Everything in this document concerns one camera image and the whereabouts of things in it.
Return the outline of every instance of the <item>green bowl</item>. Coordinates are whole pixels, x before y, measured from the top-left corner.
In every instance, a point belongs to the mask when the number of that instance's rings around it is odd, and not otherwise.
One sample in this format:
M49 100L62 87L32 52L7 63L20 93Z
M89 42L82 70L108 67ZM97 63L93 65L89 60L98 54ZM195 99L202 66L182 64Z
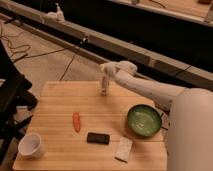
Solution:
M136 134L150 137L160 130L162 120L153 107L139 104L128 111L127 123Z

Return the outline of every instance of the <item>orange carrot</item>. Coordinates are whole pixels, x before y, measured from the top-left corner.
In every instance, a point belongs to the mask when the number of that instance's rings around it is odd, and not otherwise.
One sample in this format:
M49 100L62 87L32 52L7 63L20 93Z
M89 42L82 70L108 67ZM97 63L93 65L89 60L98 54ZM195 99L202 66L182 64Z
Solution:
M73 126L76 132L79 132L81 129L81 120L78 112L74 112L72 115Z

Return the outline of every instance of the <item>wooden tabletop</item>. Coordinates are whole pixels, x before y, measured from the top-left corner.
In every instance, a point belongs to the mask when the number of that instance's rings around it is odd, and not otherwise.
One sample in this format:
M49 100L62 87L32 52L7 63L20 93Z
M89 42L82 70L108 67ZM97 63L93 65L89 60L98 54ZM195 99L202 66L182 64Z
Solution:
M165 171L161 132L142 138L126 125L126 114L136 104L153 105L113 82L108 96L100 95L99 82L47 82L27 130L41 135L45 154L39 159L18 154L14 171ZM76 111L81 117L79 133L72 124ZM109 145L88 144L88 132L109 134ZM128 163L114 158L122 136L133 140Z
M131 3L131 0L119 0L121 2ZM209 4L198 3L198 0L140 0L141 5L165 8L169 11L189 14L205 18L209 10Z

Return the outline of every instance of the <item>smartphone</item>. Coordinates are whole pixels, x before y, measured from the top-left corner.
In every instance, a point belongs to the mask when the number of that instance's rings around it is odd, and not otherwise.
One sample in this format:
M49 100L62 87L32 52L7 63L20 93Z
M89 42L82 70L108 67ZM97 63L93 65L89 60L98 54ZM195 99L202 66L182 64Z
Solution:
M99 144L109 144L110 136L108 134L100 134L94 132L88 132L87 142L99 143Z

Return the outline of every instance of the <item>gray floor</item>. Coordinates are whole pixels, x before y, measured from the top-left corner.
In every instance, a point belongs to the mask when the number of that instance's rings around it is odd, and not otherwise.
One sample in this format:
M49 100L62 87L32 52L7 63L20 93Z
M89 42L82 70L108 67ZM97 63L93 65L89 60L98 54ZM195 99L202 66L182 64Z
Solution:
M23 44L28 44L31 46L28 51L28 56L37 55L45 52L51 52L55 50L62 49L52 42L42 39L34 34L23 30L20 27L17 27L12 24L3 24L3 20L0 19L1 29L3 28L3 35L9 36L8 38L12 41L13 47L20 46ZM7 46L7 42L3 40L5 48L8 53L11 54L10 49ZM18 58L22 54L16 54L13 56L13 59ZM37 58L26 59L18 61L15 65L18 70L23 73L27 79L33 83L33 87L30 91L39 98L43 85L46 81L57 81L61 78L62 74L65 71L68 63L72 59L74 53L71 51L62 51L54 53L51 55L45 55ZM82 56L76 55L72 64L69 67L66 75L64 76L63 81L70 80L99 80L100 79L100 70L99 65L93 61L90 61ZM26 113L29 115L25 109L18 109L17 118L25 117ZM9 171L12 170L12 158L17 151L17 142L13 141L10 149L7 153L7 156L0 166L0 171Z

